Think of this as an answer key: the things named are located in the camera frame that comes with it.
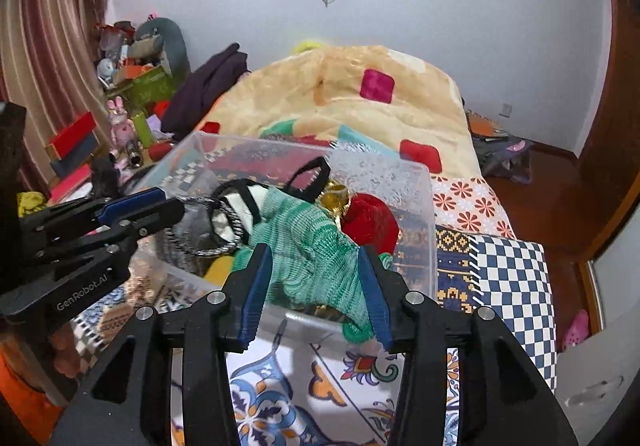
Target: plastic storage box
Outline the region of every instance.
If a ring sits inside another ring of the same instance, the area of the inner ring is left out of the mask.
[[[437,269],[431,179],[427,168],[418,163],[376,153],[194,132],[136,190],[159,186],[168,196],[209,195],[220,183],[240,177],[283,186],[298,168],[319,155],[329,164],[331,178],[351,193],[369,193],[391,208],[400,227],[391,269],[402,274],[410,289],[434,298]],[[304,185],[309,179],[303,175],[295,184]],[[140,242],[131,269],[134,275],[151,277],[153,290],[164,285],[184,291],[193,301],[220,288],[160,261],[151,237]],[[283,320],[288,320],[287,335],[305,342],[342,340],[341,324],[270,304],[264,308],[260,328],[275,332],[282,329]]]

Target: stuffed rabbit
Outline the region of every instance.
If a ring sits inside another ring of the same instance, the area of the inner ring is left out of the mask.
[[[122,151],[127,146],[127,143],[138,139],[133,121],[129,119],[122,97],[116,96],[115,102],[108,100],[107,107],[109,109],[109,121],[111,122],[111,147],[114,150]]]

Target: silver bolt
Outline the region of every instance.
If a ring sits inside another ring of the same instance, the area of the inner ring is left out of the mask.
[[[153,313],[154,310],[148,305],[145,305],[144,307],[140,307],[140,309],[136,311],[136,318],[138,318],[139,320],[148,320],[149,318],[151,318]]]
[[[483,320],[489,321],[495,318],[495,312],[491,307],[481,307],[478,309],[478,316]]]
[[[420,305],[424,301],[424,295],[419,291],[409,291],[404,299],[411,305]]]
[[[207,301],[212,305],[217,305],[225,301],[226,295],[222,291],[214,291],[207,295]]]

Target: magenta square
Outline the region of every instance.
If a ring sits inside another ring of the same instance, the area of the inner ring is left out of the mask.
[[[367,69],[362,77],[360,96],[366,100],[391,103],[395,85],[395,80],[388,74],[375,69]]]

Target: curtain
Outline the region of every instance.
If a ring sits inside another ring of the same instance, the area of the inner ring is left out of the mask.
[[[106,97],[95,75],[106,0],[0,0],[0,99],[27,108],[25,188],[48,194],[55,174],[45,146],[79,115],[91,111],[108,142]]]

